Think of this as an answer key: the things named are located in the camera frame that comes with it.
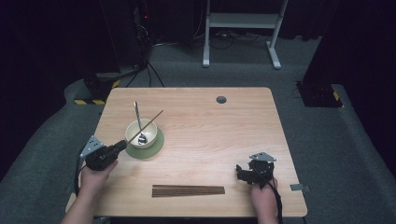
wooden table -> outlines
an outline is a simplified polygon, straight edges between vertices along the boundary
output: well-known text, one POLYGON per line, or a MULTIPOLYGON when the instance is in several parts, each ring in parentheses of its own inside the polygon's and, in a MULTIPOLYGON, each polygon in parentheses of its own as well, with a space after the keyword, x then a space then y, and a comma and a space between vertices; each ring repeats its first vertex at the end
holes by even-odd
MULTIPOLYGON (((288 144, 267 88, 117 88, 108 96, 95 136, 110 146, 124 139, 134 120, 152 119, 164 144, 138 160, 125 150, 106 182, 96 215, 105 217, 254 217, 251 186, 236 178, 235 165, 248 169, 250 155, 275 157, 274 175, 284 217, 307 213, 288 144), (219 104, 217 98, 227 101, 219 104), (152 198, 152 185, 224 186, 225 194, 152 198)), ((66 210, 75 200, 71 195, 66 210)))

human hand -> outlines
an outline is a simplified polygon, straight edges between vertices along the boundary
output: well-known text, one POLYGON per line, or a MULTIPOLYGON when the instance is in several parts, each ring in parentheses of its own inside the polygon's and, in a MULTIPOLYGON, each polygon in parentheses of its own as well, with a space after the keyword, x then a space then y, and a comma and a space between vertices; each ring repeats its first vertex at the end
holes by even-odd
POLYGON ((105 186, 111 171, 118 163, 118 161, 113 161, 103 171, 93 171, 87 166, 84 167, 81 171, 80 193, 84 195, 88 194, 93 198, 97 197, 101 189, 105 186))
MULTIPOLYGON (((269 183, 276 188, 277 180, 275 178, 269 183)), ((259 184, 254 184, 251 188, 250 200, 260 224, 277 223, 276 197, 269 185, 265 185, 264 188, 260 189, 259 184)))

white bowl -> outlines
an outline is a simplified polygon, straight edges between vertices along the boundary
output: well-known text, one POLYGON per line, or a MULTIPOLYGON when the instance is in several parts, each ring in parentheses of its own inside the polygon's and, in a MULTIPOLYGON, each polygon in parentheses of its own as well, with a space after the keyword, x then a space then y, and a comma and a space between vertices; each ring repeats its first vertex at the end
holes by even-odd
MULTIPOLYGON (((149 119, 141 119, 140 123, 142 125, 142 128, 144 128, 148 123, 149 123, 149 119)), ((140 131, 139 129, 139 124, 137 122, 137 120, 135 120, 134 122, 132 122, 128 128, 126 129, 125 132, 125 139, 127 142, 129 142, 129 140, 134 137, 135 134, 137 134, 140 131)), ((157 140, 157 132, 158 132, 158 128, 157 125, 154 122, 151 122, 150 125, 145 128, 145 130, 142 131, 143 135, 145 135, 148 139, 147 143, 144 145, 139 145, 138 143, 138 138, 139 135, 131 142, 132 146, 136 147, 136 148, 148 148, 151 147, 152 144, 154 144, 155 140, 157 140)))

round hole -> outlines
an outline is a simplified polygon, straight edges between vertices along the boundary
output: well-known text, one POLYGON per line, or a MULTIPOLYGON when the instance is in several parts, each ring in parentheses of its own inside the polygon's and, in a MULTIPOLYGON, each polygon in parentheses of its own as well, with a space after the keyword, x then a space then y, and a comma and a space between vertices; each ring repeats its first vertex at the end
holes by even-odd
POLYGON ((218 96, 218 98, 216 98, 216 101, 219 104, 225 104, 227 102, 227 98, 225 98, 224 96, 218 96))

